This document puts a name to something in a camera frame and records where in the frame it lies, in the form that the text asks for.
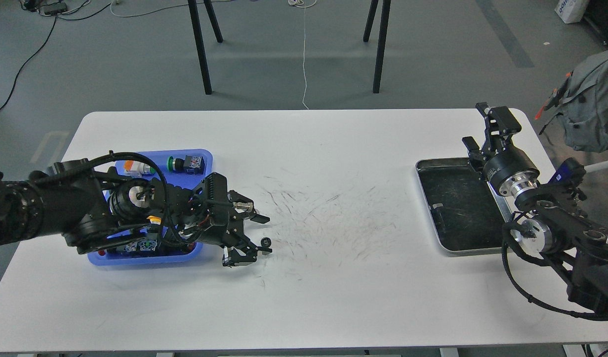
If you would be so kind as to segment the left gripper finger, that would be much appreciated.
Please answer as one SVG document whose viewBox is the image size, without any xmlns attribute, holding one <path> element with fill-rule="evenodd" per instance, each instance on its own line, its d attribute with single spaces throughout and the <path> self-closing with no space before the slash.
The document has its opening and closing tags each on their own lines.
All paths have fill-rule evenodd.
<svg viewBox="0 0 608 357">
<path fill-rule="evenodd" d="M 228 229 L 243 227 L 243 221 L 250 220 L 259 224 L 267 224 L 270 217 L 262 215 L 256 209 L 254 201 L 236 191 L 227 192 L 227 199 L 232 204 L 229 212 Z"/>
<path fill-rule="evenodd" d="M 223 244 L 223 267 L 247 266 L 258 260 L 258 254 L 272 253 L 270 248 L 262 248 L 250 241 L 245 234 L 227 233 Z"/>
</svg>

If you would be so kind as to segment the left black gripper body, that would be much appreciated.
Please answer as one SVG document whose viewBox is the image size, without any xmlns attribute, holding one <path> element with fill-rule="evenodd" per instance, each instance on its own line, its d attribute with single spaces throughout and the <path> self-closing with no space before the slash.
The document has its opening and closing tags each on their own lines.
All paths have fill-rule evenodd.
<svg viewBox="0 0 608 357">
<path fill-rule="evenodd" d="M 243 243 L 243 219 L 232 204 L 211 206 L 206 219 L 197 224 L 195 241 L 220 247 L 236 247 Z"/>
</svg>

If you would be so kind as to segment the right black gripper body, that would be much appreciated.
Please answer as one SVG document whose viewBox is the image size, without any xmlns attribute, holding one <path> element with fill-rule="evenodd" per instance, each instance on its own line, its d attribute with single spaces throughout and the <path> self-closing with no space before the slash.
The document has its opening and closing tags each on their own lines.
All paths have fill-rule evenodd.
<svg viewBox="0 0 608 357">
<path fill-rule="evenodd" d="M 524 151 L 512 148 L 488 160 L 483 174 L 494 192 L 503 197 L 517 197 L 537 187 L 540 171 Z"/>
</svg>

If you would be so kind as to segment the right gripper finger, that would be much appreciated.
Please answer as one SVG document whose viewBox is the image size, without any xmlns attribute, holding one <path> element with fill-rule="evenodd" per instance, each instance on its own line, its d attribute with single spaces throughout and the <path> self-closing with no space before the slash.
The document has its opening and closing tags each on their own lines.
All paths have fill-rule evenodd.
<svg viewBox="0 0 608 357">
<path fill-rule="evenodd" d="M 512 147 L 512 136 L 522 130 L 521 124 L 506 106 L 491 107 L 486 102 L 476 103 L 476 109 L 485 120 L 485 144 L 482 155 L 497 155 Z"/>
<path fill-rule="evenodd" d="M 479 145 L 472 136 L 464 136 L 462 142 L 468 152 L 470 169 L 478 175 L 479 180 L 488 180 L 487 174 L 485 173 L 488 155 L 481 151 Z"/>
</svg>

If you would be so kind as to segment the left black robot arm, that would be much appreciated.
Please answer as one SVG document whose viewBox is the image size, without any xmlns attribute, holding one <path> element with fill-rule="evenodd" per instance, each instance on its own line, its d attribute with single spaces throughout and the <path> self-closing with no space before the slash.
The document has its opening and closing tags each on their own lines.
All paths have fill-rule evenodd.
<svg viewBox="0 0 608 357">
<path fill-rule="evenodd" d="M 23 181 L 0 172 L 0 245 L 59 234 L 96 266 L 187 261 L 205 244 L 223 250 L 225 267 L 252 264 L 272 242 L 254 244 L 247 220 L 270 221 L 203 149 L 109 152 Z"/>
</svg>

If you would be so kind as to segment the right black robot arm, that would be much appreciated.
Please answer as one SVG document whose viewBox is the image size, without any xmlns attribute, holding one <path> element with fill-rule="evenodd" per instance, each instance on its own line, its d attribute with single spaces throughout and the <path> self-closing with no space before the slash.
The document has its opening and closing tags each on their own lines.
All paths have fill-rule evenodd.
<svg viewBox="0 0 608 357">
<path fill-rule="evenodd" d="M 574 159 L 542 184 L 539 170 L 512 138 L 522 129 L 509 108 L 477 103 L 485 120 L 485 144 L 465 136 L 469 166 L 499 196 L 513 197 L 515 212 L 501 228 L 501 259 L 513 287 L 543 309 L 590 321 L 608 321 L 608 228 L 588 219 L 578 206 L 585 168 Z M 535 298 L 513 277 L 507 256 L 550 267 L 567 286 L 568 301 L 585 312 L 560 309 Z"/>
</svg>

